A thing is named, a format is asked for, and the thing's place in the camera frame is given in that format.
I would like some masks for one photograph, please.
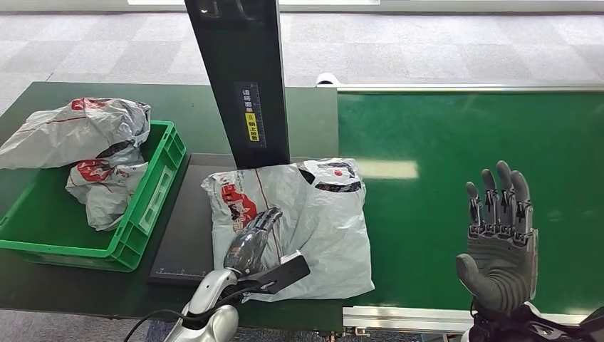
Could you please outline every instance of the yellow sticker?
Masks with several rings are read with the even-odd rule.
[[[247,133],[251,141],[260,141],[258,136],[258,125],[256,124],[256,114],[246,113]]]

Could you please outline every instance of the white plastic bag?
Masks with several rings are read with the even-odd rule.
[[[88,225],[111,230],[122,218],[147,163],[112,167],[107,160],[84,160],[73,167],[65,189],[86,205]]]
[[[96,158],[118,143],[138,148],[150,131],[151,107],[118,98],[77,98],[42,110],[0,147],[0,169],[48,168]]]
[[[297,249],[311,274],[261,301],[345,299],[373,290],[363,215],[365,185],[354,160],[333,158],[210,175],[202,187],[212,204],[214,268],[222,268],[236,233],[257,212],[283,211],[262,255],[276,266]]]

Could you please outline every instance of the green bin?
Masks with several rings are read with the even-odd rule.
[[[0,248],[40,264],[130,272],[137,268],[186,148],[169,121],[152,121],[149,166],[117,229],[96,232],[65,184],[72,165],[41,170],[0,219]]]

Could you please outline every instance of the gray carpet floor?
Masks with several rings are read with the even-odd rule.
[[[322,72],[344,83],[604,80],[604,16],[282,14],[281,28],[287,86],[314,86]],[[208,84],[185,13],[0,14],[0,115],[32,81]],[[0,342],[121,341],[133,324],[0,311]],[[148,341],[165,330],[154,324]],[[254,329],[237,338],[320,341]],[[372,341],[404,339],[417,337]]]

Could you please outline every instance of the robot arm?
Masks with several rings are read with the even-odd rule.
[[[276,294],[310,274],[300,252],[281,258],[281,264],[262,271],[260,256],[273,225],[283,213],[271,208],[259,213],[233,239],[224,269],[208,273],[165,342],[227,342],[235,335],[239,314],[234,305],[245,293]]]

